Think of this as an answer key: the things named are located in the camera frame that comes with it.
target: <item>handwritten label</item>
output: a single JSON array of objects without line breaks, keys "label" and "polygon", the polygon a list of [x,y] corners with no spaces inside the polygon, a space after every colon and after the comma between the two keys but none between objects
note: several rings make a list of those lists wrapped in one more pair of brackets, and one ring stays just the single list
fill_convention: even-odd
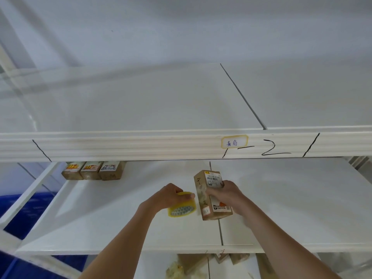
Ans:
[{"label": "handwritten label", "polygon": [[226,136],[221,139],[222,149],[241,148],[247,146],[247,144],[247,135]]}]

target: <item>metal frame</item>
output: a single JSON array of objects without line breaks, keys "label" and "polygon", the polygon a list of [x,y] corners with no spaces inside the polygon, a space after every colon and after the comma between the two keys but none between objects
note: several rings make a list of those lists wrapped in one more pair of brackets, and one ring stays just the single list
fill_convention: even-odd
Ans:
[{"label": "metal frame", "polygon": [[59,163],[51,163],[43,173],[36,178],[36,180],[28,187],[28,189],[19,197],[19,199],[4,213],[0,218],[0,251],[11,256],[20,258],[38,267],[49,270],[55,274],[66,277],[68,279],[76,279],[81,275],[77,269],[61,262],[52,256],[20,256],[15,252],[22,244],[22,240],[9,234],[3,229],[13,219],[13,217],[21,210],[32,195],[42,186],[42,183],[48,178],[56,169]]}]

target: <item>packing tape roll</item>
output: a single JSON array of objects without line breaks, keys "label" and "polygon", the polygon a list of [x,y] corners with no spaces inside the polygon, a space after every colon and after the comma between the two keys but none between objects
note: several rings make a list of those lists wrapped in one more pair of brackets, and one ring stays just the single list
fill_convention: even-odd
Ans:
[{"label": "packing tape roll", "polygon": [[[192,192],[179,192],[177,195],[192,194]],[[186,216],[196,211],[195,199],[179,203],[178,205],[172,206],[168,209],[168,216],[170,217],[181,217]]]}]

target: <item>blue plastic crate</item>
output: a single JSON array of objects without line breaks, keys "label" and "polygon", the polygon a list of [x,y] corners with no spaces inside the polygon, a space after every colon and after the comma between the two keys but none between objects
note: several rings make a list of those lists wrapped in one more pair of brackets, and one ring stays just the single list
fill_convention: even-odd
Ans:
[{"label": "blue plastic crate", "polygon": [[[20,195],[0,196],[0,216],[19,197]],[[19,239],[24,239],[52,200],[53,195],[50,193],[34,194],[4,230]],[[82,271],[87,256],[55,256],[55,258]],[[62,279],[63,277],[0,252],[0,279],[13,278]]]}]

